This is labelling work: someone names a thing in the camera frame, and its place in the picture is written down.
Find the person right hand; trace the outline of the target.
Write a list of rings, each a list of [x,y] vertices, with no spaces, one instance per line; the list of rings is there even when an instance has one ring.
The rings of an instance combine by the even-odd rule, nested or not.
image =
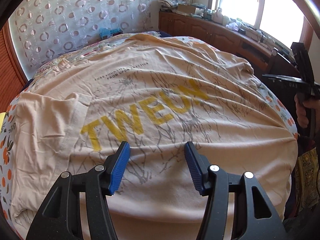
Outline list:
[[[315,132],[319,131],[319,111],[320,111],[320,101],[315,99],[310,99],[304,101],[303,103],[299,102],[298,96],[295,95],[295,103],[296,103],[296,113],[297,113],[297,121],[301,128],[307,128],[309,124],[309,120],[306,117],[306,109],[314,109],[316,113],[316,128]]]

